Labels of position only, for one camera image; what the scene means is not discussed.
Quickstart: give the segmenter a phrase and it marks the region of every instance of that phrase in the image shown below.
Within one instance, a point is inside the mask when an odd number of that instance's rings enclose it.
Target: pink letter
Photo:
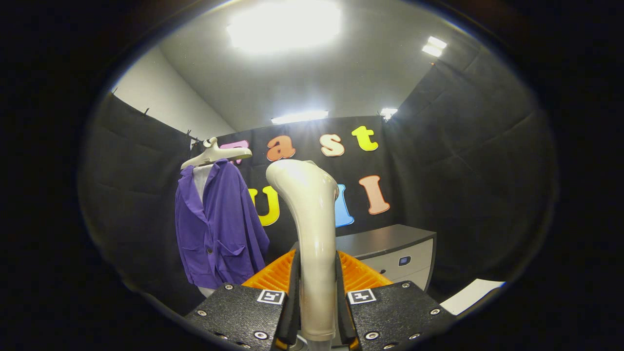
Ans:
[[[249,149],[249,142],[246,140],[241,140],[237,142],[231,142],[229,144],[219,145],[219,149],[233,149],[235,147],[246,147]],[[242,160],[236,160],[237,164],[240,164]]]

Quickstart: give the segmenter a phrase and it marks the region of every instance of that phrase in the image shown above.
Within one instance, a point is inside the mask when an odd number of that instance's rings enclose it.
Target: black metal plate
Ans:
[[[404,350],[428,335],[445,331],[457,320],[413,282],[404,281],[371,290],[374,301],[360,304],[349,301],[362,351],[380,351],[391,344],[394,344],[392,350]],[[440,312],[432,315],[434,309]],[[379,335],[368,340],[366,335],[370,332]]]
[[[338,303],[338,332],[340,333],[340,341],[343,345],[349,345],[356,338],[353,320],[351,319],[351,311],[347,304],[344,291],[343,264],[340,261],[340,254],[336,251],[336,298]]]
[[[299,306],[299,278],[301,277],[301,258],[299,250],[295,251],[293,263],[290,267],[290,286],[288,299],[284,303],[284,312],[278,325],[276,337],[284,343],[294,345],[297,342],[297,331],[301,328],[301,310]]]
[[[281,311],[288,296],[285,293],[280,305],[258,302],[261,289],[230,284],[216,289],[212,295],[191,311],[185,318],[206,333],[224,335],[233,344],[243,343],[252,350],[276,350],[273,339]],[[206,312],[201,316],[198,311]],[[258,339],[256,332],[264,332],[266,339]]]

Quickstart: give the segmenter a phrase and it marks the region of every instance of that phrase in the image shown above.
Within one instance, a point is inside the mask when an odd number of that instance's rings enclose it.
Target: orange gripper pad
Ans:
[[[392,284],[374,269],[368,267],[357,258],[338,251],[343,266],[344,293],[354,290],[372,289]]]
[[[242,284],[244,287],[284,291],[290,286],[290,267],[293,265],[295,250],[271,262],[264,269],[254,274]]]

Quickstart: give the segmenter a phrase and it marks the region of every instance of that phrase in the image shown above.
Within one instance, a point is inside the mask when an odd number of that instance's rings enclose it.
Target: jacket collar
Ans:
[[[206,184],[203,187],[203,193],[205,193],[206,188],[210,184],[210,182],[219,174],[220,169],[227,164],[227,159],[217,160],[212,168],[210,169],[210,173],[208,174],[208,179],[206,180]],[[180,174],[182,178],[178,180],[178,188],[182,194],[182,198],[184,199],[184,203],[186,203],[188,209],[193,212],[202,222],[208,225],[208,219],[204,213],[204,205],[200,200],[200,196],[197,193],[197,188],[193,183],[193,169],[195,166],[187,166],[184,168]]]

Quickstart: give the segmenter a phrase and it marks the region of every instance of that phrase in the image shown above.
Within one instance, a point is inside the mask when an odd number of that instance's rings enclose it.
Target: colorful foam letter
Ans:
[[[337,134],[323,134],[319,139],[321,152],[327,157],[340,156],[344,154],[344,146],[340,144],[340,137]]]
[[[246,140],[241,140],[237,142],[231,142],[229,144],[219,145],[219,149],[233,149],[235,147],[246,147],[247,149],[249,149],[249,142]],[[237,164],[240,164],[240,162],[242,162],[242,160],[236,160]]]
[[[390,204],[384,200],[384,196],[379,188],[380,179],[378,175],[369,175],[358,182],[359,185],[364,187],[366,195],[368,195],[368,202],[371,204],[368,209],[370,214],[380,214],[390,209]]]
[[[256,189],[248,189],[249,195],[251,196],[251,201],[253,201],[253,205],[256,205],[256,195],[258,195],[258,191]],[[280,218],[280,203],[277,201],[277,191],[272,186],[262,188],[262,192],[266,194],[266,199],[269,203],[269,213],[266,215],[258,215],[260,218],[260,223],[262,223],[263,227],[271,225]]]
[[[356,136],[358,138],[358,144],[364,151],[373,151],[379,147],[377,142],[371,142],[370,136],[374,134],[374,131],[367,129],[364,126],[359,126],[356,130],[351,132],[352,136]]]
[[[347,203],[344,201],[344,184],[338,184],[338,189],[340,190],[340,195],[336,199],[334,208],[336,212],[336,228],[355,222],[353,216],[349,215]]]
[[[293,157],[296,151],[289,136],[274,137],[266,146],[269,147],[269,151],[266,152],[269,161]]]

